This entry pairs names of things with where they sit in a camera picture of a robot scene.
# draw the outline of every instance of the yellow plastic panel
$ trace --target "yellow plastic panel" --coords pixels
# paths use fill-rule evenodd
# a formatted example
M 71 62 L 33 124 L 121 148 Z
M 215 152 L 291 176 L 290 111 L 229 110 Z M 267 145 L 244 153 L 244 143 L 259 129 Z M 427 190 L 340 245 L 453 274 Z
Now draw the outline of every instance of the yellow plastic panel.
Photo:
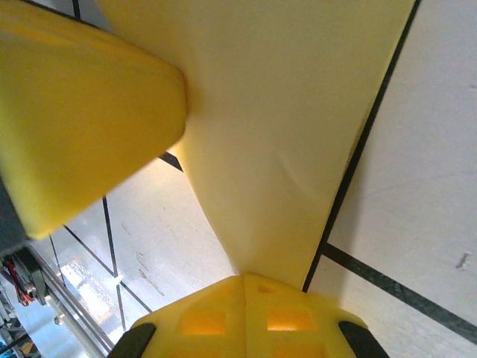
M 245 357 L 242 277 L 229 277 L 139 319 L 156 333 L 142 358 Z
M 41 237 L 174 144 L 180 72 L 111 34 L 0 1 L 0 174 Z
M 183 70 L 177 153 L 239 271 L 301 287 L 413 0 L 98 0 Z
M 345 358 L 338 322 L 366 327 L 321 296 L 254 274 L 229 277 L 139 319 L 157 330 L 143 358 Z

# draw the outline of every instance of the black line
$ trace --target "black line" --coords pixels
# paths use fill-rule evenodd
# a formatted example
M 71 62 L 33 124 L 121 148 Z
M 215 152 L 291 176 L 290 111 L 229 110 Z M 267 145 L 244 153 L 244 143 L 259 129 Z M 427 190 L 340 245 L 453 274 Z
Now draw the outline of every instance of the black line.
M 435 302 L 430 301 L 333 245 L 326 244 L 323 249 L 323 255 L 357 274 L 359 277 L 364 278 L 374 286 L 379 287 L 401 302 L 428 316 L 433 321 L 449 328 L 462 338 L 477 345 L 477 327 L 465 319 L 446 310 Z
M 336 192 L 335 200 L 333 202 L 332 208 L 329 212 L 328 220 L 326 221 L 325 228 L 323 229 L 323 235 L 321 236 L 320 244 L 318 245 L 318 249 L 316 250 L 315 257 L 313 257 L 313 261 L 311 267 L 306 275 L 305 283 L 303 284 L 303 291 L 308 292 L 308 288 L 310 283 L 312 282 L 313 275 L 315 274 L 316 268 L 318 267 L 318 263 L 320 262 L 320 256 L 322 254 L 323 248 L 325 247 L 326 243 L 328 242 L 329 235 L 331 234 L 331 230 L 333 225 L 338 217 L 338 212 L 343 204 L 344 197 L 348 191 L 348 187 L 350 186 L 351 179 L 353 179 L 353 175 L 355 173 L 356 167 L 358 166 L 359 159 L 361 158 L 361 154 L 364 150 L 364 145 L 366 144 L 367 138 L 370 135 L 371 128 L 373 127 L 374 120 L 376 115 L 378 114 L 379 107 L 381 106 L 382 99 L 386 93 L 386 89 L 388 88 L 389 82 L 394 72 L 394 68 L 396 67 L 397 61 L 399 56 L 401 55 L 402 47 L 404 46 L 404 42 L 406 37 L 408 36 L 409 30 L 411 29 L 412 22 L 416 17 L 417 9 L 419 8 L 419 4 L 421 3 L 420 0 L 416 0 L 414 6 L 411 9 L 409 14 L 408 21 L 406 22 L 404 29 L 402 31 L 401 37 L 399 38 L 399 42 L 397 43 L 396 49 L 394 50 L 393 57 L 391 58 L 391 62 L 389 63 L 388 70 L 382 80 L 381 86 L 379 88 L 378 94 L 376 95 L 376 99 L 373 103 L 373 107 L 371 108 L 370 114 L 367 117 L 366 123 L 364 124 L 363 131 L 361 132 L 361 136 L 359 137 L 358 142 L 356 143 L 355 151 L 350 159 L 350 163 L 346 168 L 346 171 L 343 175 L 343 179 L 341 180 L 341 184 Z
M 77 18 L 75 18 L 74 16 L 71 16 L 71 15 L 69 15 L 69 14 L 67 14 L 67 13 L 62 13 L 62 12 L 60 12 L 60 11 L 58 11 L 58 10 L 52 9 L 51 7 L 48 7 L 48 6 L 45 6 L 45 5 L 42 5 L 42 4 L 38 4 L 37 2 L 31 1 L 31 0 L 20 0 L 20 1 L 23 1 L 23 2 L 25 2 L 25 3 L 27 3 L 27 4 L 29 4 L 29 5 L 34 6 L 34 7 L 38 7 L 38 8 L 40 8 L 40 9 L 42 9 L 42 10 L 46 10 L 46 11 L 48 11 L 48 12 L 50 12 L 50 13 L 54 13 L 55 15 L 60 15 L 60 16 L 62 16 L 62 17 L 66 17 L 67 19 L 74 20 L 74 21 L 80 22 L 80 23 L 82 23 L 82 24 L 84 24 L 84 25 L 91 26 L 92 28 L 98 28 L 98 26 L 95 26 L 95 25 L 93 25 L 93 24 L 90 24 L 89 22 L 83 21 L 83 20 L 81 20 L 81 19 L 77 19 Z
M 106 271 L 108 271 L 108 273 L 109 273 L 111 276 L 114 277 L 114 272 L 111 271 L 111 269 L 110 269 L 109 267 L 107 267 L 106 264 L 105 264 L 103 261 L 101 261 L 101 259 L 100 259 L 99 257 L 97 257 L 97 256 L 95 255 L 95 253 L 92 252 L 92 251 L 88 248 L 88 246 L 86 246 L 86 244 L 85 244 L 83 241 L 81 241 L 81 239 L 80 239 L 69 227 L 67 227 L 66 225 L 64 225 L 63 227 L 76 239 L 76 241 L 78 241 L 78 242 L 81 244 L 81 246 L 83 246 L 83 247 L 85 248 L 86 251 L 88 251 L 88 253 L 89 253 L 91 256 L 93 256 L 93 258 L 94 258 L 96 261 L 98 261 L 98 263 L 99 263 L 101 266 L 103 266 L 103 268 L 104 268 Z M 141 298 L 139 298 L 129 287 L 127 287 L 126 283 L 124 283 L 124 282 L 122 282 L 122 281 L 119 282 L 119 283 L 121 284 L 121 286 L 124 287 L 124 289 L 126 289 L 127 292 L 129 292 L 129 294 L 130 294 L 131 296 L 134 297 L 134 299 L 135 299 L 136 301 L 138 301 L 139 304 L 141 304 L 141 306 L 143 306 L 143 307 L 145 308 L 146 311 L 148 311 L 149 313 L 152 313 L 151 308 L 149 308 L 149 306 L 148 306 L 147 304 L 145 304 L 145 303 L 141 300 Z
M 4 354 L 5 352 L 8 352 L 11 348 L 15 347 L 16 345 L 25 343 L 29 339 L 30 339 L 30 336 L 27 333 L 25 333 L 24 335 L 20 336 L 19 338 L 15 339 L 11 343 L 9 343 L 8 345 L 5 345 L 2 349 L 0 349 L 0 356 Z
M 62 282 L 63 282 L 63 286 L 65 286 L 65 288 L 66 288 L 65 277 L 63 276 L 63 273 L 62 273 L 62 271 L 61 271 L 60 261 L 58 260 L 58 255 L 57 255 L 57 250 L 56 250 L 56 248 L 54 248 L 54 243 L 53 243 L 53 239 L 51 238 L 51 235 L 48 235 L 48 236 L 50 236 L 51 248 L 53 248 L 54 258 L 55 258 L 56 261 L 57 261 L 57 266 L 58 266 L 58 270 L 60 271 L 60 276 L 61 276 L 61 280 L 62 280 Z
M 121 298 L 121 285 L 116 285 L 116 293 L 118 294 L 118 305 L 119 305 L 119 312 L 121 313 L 121 323 L 122 323 L 122 330 L 126 331 L 126 319 L 124 318 L 124 309 L 122 306 L 122 298 Z
M 73 13 L 75 13 L 75 19 L 81 20 L 80 3 L 78 0 L 72 0 L 72 2 L 73 2 Z
M 118 277 L 118 266 L 116 264 L 116 254 L 114 252 L 113 232 L 111 231 L 110 211 L 107 209 L 106 196 L 103 197 L 104 221 L 106 222 L 107 239 L 110 244 L 111 262 L 113 263 L 114 277 Z
M 69 227 L 67 227 L 66 225 L 64 225 L 63 227 L 66 229 L 66 231 L 68 231 L 68 232 L 76 239 L 76 241 L 78 241 L 78 242 L 81 244 L 81 246 L 83 246 L 83 247 L 85 248 L 86 251 L 89 252 L 89 254 L 90 254 L 91 256 L 93 256 L 93 258 L 94 258 L 96 261 L 98 261 L 98 263 L 99 263 L 101 266 L 103 266 L 103 268 L 104 268 L 106 271 L 108 271 L 108 272 L 110 273 L 111 276 L 114 276 L 114 272 L 111 271 L 111 268 L 107 267 L 106 264 L 105 264 L 103 261 L 101 261 L 101 259 L 100 259 L 99 257 L 97 257 L 97 256 L 95 255 L 95 253 L 92 252 L 92 251 L 88 248 L 88 246 L 86 246 L 86 244 L 85 244 L 84 242 L 82 242 L 81 239 L 80 239 Z
M 129 292 L 129 294 L 130 294 L 131 296 L 134 297 L 134 299 L 135 299 L 136 301 L 139 302 L 139 304 L 141 304 L 141 306 L 143 306 L 143 307 L 145 308 L 146 311 L 148 311 L 149 313 L 152 313 L 152 310 L 149 308 L 149 306 L 148 306 L 147 304 L 145 304 L 145 303 L 141 300 L 141 298 L 137 297 L 137 295 L 133 292 L 133 290 L 130 289 L 129 287 L 127 287 L 126 283 L 124 283 L 124 282 L 121 281 L 120 284 L 121 284 L 121 286 L 124 287 L 124 289 L 125 289 L 127 292 Z
M 164 160 L 167 164 L 170 164 L 171 166 L 173 166 L 175 169 L 180 170 L 180 171 L 183 172 L 182 166 L 180 165 L 179 160 L 177 159 L 177 157 L 175 155 L 172 155 L 171 153 L 165 152 L 159 158 Z

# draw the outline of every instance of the metal rod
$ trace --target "metal rod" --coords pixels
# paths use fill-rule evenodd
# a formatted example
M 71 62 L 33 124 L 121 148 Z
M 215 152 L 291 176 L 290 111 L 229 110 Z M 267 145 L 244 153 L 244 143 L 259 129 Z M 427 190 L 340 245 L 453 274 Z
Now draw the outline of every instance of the metal rod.
M 88 333 L 76 322 L 75 317 L 66 309 L 65 305 L 61 303 L 54 292 L 50 292 L 50 297 L 50 306 L 52 306 L 57 313 L 64 314 L 63 322 L 68 326 L 74 336 L 76 336 L 78 341 L 80 341 L 87 353 L 92 354 L 93 357 L 105 357 L 101 349 L 99 349 L 91 337 L 89 337 Z
M 54 289 L 54 291 L 59 293 L 65 301 L 69 302 L 70 307 L 75 311 L 81 321 L 91 330 L 91 333 L 101 345 L 103 345 L 108 352 L 111 351 L 114 344 L 99 324 L 97 324 L 89 313 L 81 306 L 76 297 L 68 289 L 63 287 L 61 281 L 58 280 L 58 277 L 54 274 L 53 270 L 51 270 L 48 264 L 32 247 L 30 247 L 30 252 L 42 268 L 47 286 Z
M 22 344 L 23 342 L 25 342 L 26 340 L 28 340 L 30 337 L 28 336 L 28 334 L 24 334 L 23 336 L 20 336 L 19 338 L 15 339 L 14 341 L 12 341 L 11 343 L 9 343 L 8 345 L 5 345 L 2 349 L 0 349 L 0 356 L 9 351 L 11 348 L 15 347 L 16 345 L 20 345 Z

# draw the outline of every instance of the square cutout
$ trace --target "square cutout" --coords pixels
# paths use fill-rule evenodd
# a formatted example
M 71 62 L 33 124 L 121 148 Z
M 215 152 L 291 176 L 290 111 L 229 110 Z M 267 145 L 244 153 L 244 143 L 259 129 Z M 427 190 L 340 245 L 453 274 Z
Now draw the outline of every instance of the square cutout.
M 268 311 L 268 330 L 315 330 L 309 311 L 301 307 L 274 307 Z
M 189 310 L 181 317 L 178 330 L 182 334 L 215 335 L 225 334 L 226 328 L 225 313 Z
M 279 343 L 274 346 L 273 358 L 326 358 L 323 346 Z

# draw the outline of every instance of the black rubber pad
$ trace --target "black rubber pad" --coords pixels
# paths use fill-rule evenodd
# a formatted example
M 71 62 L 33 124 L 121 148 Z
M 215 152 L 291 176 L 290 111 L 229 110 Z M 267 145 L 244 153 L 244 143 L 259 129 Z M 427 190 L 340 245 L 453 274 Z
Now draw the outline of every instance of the black rubber pad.
M 134 327 L 122 335 L 107 358 L 141 358 L 154 332 L 156 326 L 152 323 Z
M 342 321 L 338 326 L 356 358 L 389 358 L 373 334 L 366 328 L 348 321 Z

